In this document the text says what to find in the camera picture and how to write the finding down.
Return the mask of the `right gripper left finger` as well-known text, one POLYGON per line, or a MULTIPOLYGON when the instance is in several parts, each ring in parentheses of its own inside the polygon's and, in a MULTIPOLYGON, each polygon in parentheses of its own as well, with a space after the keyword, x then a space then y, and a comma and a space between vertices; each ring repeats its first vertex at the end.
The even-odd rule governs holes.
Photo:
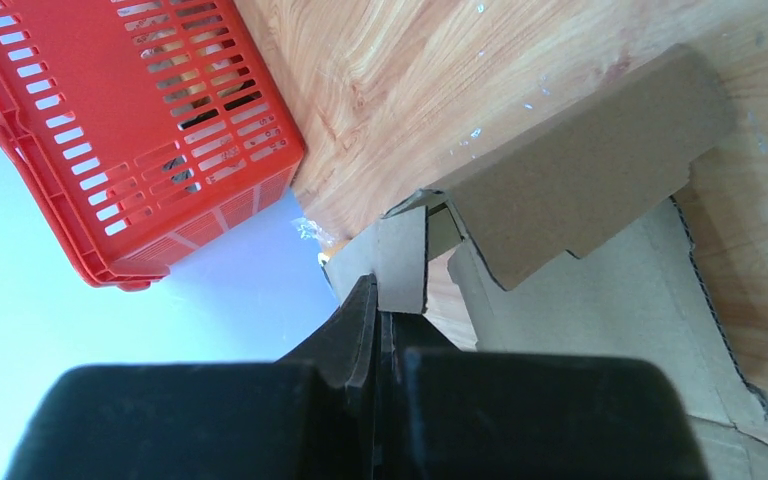
POLYGON ((53 384, 10 479, 371 479, 378 288, 267 363, 86 365, 53 384))

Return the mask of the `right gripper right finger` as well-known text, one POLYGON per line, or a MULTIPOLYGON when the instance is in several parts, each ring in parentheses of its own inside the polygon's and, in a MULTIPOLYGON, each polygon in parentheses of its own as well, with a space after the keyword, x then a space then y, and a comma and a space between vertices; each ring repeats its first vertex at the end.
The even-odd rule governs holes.
POLYGON ((678 393, 629 358, 465 352, 389 314, 389 479, 705 479, 678 393))

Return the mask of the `cardboard box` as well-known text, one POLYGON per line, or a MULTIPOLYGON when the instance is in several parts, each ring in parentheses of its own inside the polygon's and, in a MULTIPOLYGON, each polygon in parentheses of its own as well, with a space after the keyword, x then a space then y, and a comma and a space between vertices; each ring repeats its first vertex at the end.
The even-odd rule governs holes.
POLYGON ((736 125, 715 67, 677 44, 406 198, 326 264, 380 307, 421 313, 449 258, 482 350, 619 356, 677 389, 715 479, 768 479, 768 414, 744 378, 673 202, 736 125))

